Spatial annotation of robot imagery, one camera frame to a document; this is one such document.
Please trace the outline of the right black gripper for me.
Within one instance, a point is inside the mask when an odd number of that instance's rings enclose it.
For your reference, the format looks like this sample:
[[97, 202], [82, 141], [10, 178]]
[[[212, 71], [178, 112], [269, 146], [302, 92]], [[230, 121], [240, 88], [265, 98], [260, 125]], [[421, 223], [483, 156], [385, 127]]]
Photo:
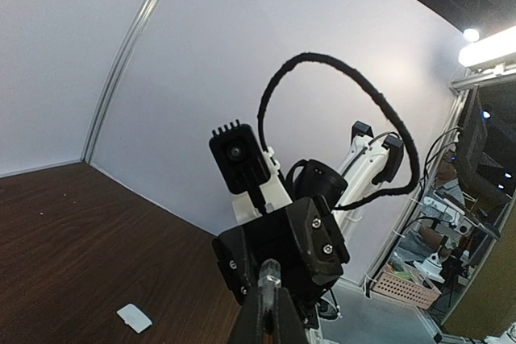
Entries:
[[228, 289], [243, 304], [228, 344], [264, 343], [266, 278], [258, 277], [265, 261], [280, 264], [283, 286], [273, 293], [273, 343], [307, 344], [294, 304], [315, 302], [335, 284], [350, 260], [335, 217], [321, 195], [297, 199], [226, 230], [213, 239], [212, 246]]

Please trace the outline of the clear handle screwdriver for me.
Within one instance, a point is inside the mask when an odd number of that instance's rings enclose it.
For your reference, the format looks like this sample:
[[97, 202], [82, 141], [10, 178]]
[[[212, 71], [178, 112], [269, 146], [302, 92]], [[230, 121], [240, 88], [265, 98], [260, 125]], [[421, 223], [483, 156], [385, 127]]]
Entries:
[[278, 291], [281, 289], [281, 265], [268, 259], [261, 265], [258, 279], [259, 325], [258, 343], [274, 343], [277, 340]]

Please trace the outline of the white battery cover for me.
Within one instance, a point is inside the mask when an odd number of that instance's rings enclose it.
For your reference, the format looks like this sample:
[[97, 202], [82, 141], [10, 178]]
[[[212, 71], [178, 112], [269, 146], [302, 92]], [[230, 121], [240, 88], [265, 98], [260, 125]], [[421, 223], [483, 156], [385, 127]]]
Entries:
[[123, 306], [116, 314], [137, 334], [143, 333], [152, 326], [152, 320], [134, 304]]

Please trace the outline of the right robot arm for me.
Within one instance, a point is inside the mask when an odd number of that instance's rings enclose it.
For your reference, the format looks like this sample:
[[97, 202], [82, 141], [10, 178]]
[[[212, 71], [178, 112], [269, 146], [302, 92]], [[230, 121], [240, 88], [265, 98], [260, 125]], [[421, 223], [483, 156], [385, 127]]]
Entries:
[[227, 287], [241, 310], [232, 343], [311, 343], [317, 303], [350, 259], [345, 241], [358, 211], [347, 206], [390, 182], [403, 142], [370, 126], [352, 126], [337, 168], [300, 160], [287, 174], [247, 124], [214, 131], [210, 150], [232, 196], [237, 224], [213, 241]]

